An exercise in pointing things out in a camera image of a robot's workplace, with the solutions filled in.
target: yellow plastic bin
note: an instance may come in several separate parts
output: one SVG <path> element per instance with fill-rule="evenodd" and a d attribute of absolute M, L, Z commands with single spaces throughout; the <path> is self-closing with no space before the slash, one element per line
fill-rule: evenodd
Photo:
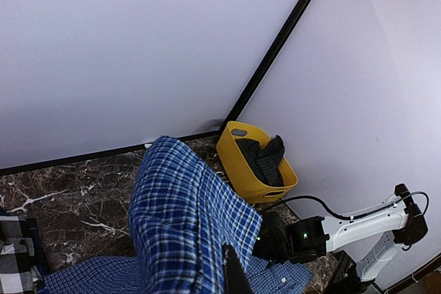
<path fill-rule="evenodd" d="M 271 140 L 258 127 L 234 121 L 228 122 L 220 136 L 216 150 L 231 184 L 240 197 L 248 203 L 273 202 L 297 185 L 297 176 L 285 158 L 278 167 L 284 187 L 268 186 L 257 179 L 236 144 L 235 140 L 242 138 L 257 140 L 260 148 L 265 147 Z"/>

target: blue plaid shirt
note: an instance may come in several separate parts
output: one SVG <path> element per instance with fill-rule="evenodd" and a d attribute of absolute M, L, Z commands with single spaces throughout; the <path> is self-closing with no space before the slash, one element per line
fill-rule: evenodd
<path fill-rule="evenodd" d="M 93 258 L 47 276 L 41 293 L 223 293 L 222 245 L 232 245 L 247 270 L 260 223 L 187 145 L 162 137 L 143 158 L 130 203 L 137 257 Z M 252 260 L 247 274 L 255 293 L 275 293 L 274 286 L 255 281 L 257 273 L 264 279 L 282 271 L 284 286 L 277 288 L 300 290 L 280 293 L 302 293 L 309 281 L 303 266 L 268 269 L 261 268 L 266 261 Z M 288 282 L 294 267 L 303 271 L 300 283 Z"/>

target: marble floor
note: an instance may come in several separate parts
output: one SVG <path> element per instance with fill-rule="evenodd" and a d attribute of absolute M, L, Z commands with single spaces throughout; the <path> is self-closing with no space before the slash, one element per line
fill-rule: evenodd
<path fill-rule="evenodd" d="M 216 136 L 187 144 L 226 182 L 215 150 Z M 38 220 L 49 263 L 61 270 L 88 258 L 135 254 L 127 229 L 127 207 L 145 151 L 76 162 L 0 177 L 0 206 Z M 295 222 L 285 205 L 276 209 Z M 306 293 L 322 293 L 336 268 L 331 255 L 308 263 Z"/>

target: white backdrop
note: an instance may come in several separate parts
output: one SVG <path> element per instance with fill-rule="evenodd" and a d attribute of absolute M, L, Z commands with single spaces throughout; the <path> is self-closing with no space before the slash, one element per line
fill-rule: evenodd
<path fill-rule="evenodd" d="M 284 139 L 299 176 L 291 196 L 339 213 L 401 182 L 431 196 L 428 235 L 384 269 L 382 288 L 441 252 L 440 17 L 441 0 L 312 0 L 240 118 Z M 325 214 L 311 201 L 291 206 Z M 375 241 L 345 250 L 358 259 Z"/>
<path fill-rule="evenodd" d="M 0 169 L 218 129 L 297 0 L 0 0 Z"/>

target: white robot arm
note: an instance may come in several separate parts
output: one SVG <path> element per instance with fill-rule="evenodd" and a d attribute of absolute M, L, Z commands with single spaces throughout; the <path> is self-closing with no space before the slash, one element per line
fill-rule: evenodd
<path fill-rule="evenodd" d="M 416 194 L 425 195 L 429 203 L 426 193 L 409 193 L 406 185 L 399 184 L 392 196 L 369 209 L 353 213 L 354 216 L 337 215 L 315 197 L 291 198 L 319 201 L 333 215 L 307 218 L 285 226 L 275 213 L 265 213 L 253 254 L 275 262 L 282 262 L 285 256 L 293 263 L 305 263 L 346 244 L 382 233 L 372 250 L 353 265 L 344 284 L 339 284 L 334 291 L 363 293 L 399 251 L 426 235 L 424 214 L 427 206 L 422 213 L 412 198 Z"/>

